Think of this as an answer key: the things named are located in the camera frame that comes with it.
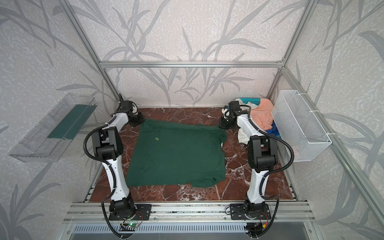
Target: peach cloth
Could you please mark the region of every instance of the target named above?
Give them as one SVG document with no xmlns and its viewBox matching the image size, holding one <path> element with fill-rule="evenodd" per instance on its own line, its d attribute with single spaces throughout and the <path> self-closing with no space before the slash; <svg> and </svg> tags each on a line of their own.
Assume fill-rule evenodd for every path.
<svg viewBox="0 0 384 240">
<path fill-rule="evenodd" d="M 273 103 L 268 98 L 261 98 L 260 105 L 251 110 L 252 119 L 263 131 L 272 129 L 272 109 Z"/>
</svg>

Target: red marble tabletop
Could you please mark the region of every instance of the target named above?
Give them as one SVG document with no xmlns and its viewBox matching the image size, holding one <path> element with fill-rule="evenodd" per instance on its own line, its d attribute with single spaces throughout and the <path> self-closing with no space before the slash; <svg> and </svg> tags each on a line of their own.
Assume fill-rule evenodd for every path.
<svg viewBox="0 0 384 240">
<path fill-rule="evenodd" d="M 139 109 L 145 118 L 184 124 L 218 125 L 222 115 L 220 108 L 145 108 Z M 133 150 L 139 136 L 140 126 L 126 125 L 120 132 L 124 145 L 122 168 L 127 173 Z M 238 130 L 227 130 L 227 141 L 223 144 L 225 180 L 213 187 L 198 188 L 190 184 L 156 185 L 130 187 L 132 198 L 140 201 L 184 201 L 184 200 L 244 200 L 251 181 L 251 169 L 248 165 L 247 145 L 237 140 Z M 110 192 L 108 179 L 103 169 L 92 193 L 91 202 L 100 202 Z M 284 172 L 271 174 L 267 182 L 265 195 L 279 195 L 280 199 L 293 199 Z"/>
</svg>

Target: green fabric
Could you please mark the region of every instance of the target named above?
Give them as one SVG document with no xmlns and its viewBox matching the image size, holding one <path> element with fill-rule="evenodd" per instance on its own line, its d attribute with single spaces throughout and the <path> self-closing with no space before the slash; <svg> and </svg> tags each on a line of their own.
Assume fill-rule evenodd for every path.
<svg viewBox="0 0 384 240">
<path fill-rule="evenodd" d="M 126 183 L 128 187 L 191 183 L 211 187 L 225 179 L 218 126 L 187 125 L 146 119 L 140 125 Z"/>
<path fill-rule="evenodd" d="M 76 104 L 48 135 L 48 138 L 74 139 L 97 105 Z"/>
</svg>

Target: white wire mesh basket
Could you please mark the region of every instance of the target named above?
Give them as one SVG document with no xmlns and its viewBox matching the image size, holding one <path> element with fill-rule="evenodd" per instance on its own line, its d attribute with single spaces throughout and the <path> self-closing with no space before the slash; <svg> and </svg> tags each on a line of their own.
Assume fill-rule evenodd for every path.
<svg viewBox="0 0 384 240">
<path fill-rule="evenodd" d="M 295 153 L 295 162 L 310 161 L 332 141 L 296 90 L 280 91 L 272 110 L 281 138 Z"/>
</svg>

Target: wall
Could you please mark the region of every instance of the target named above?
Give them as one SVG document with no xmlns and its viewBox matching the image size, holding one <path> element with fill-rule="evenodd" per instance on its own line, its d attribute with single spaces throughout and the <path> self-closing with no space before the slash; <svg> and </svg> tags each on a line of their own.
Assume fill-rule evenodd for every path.
<svg viewBox="0 0 384 240">
<path fill-rule="evenodd" d="M 0 3 L 0 239 L 53 239 L 82 201 L 97 164 L 82 141 L 114 111 L 115 99 L 75 31 L 48 0 Z M 8 152 L 67 93 L 98 107 L 56 163 L 23 163 Z"/>
<path fill-rule="evenodd" d="M 306 0 L 70 0 L 104 61 L 278 61 Z M 223 106 L 266 96 L 276 69 L 116 68 L 141 106 Z"/>
<path fill-rule="evenodd" d="M 288 63 L 382 196 L 383 21 L 384 1 L 318 4 Z M 330 148 L 313 161 L 294 163 L 290 173 L 325 239 L 384 239 L 382 226 Z"/>
</svg>

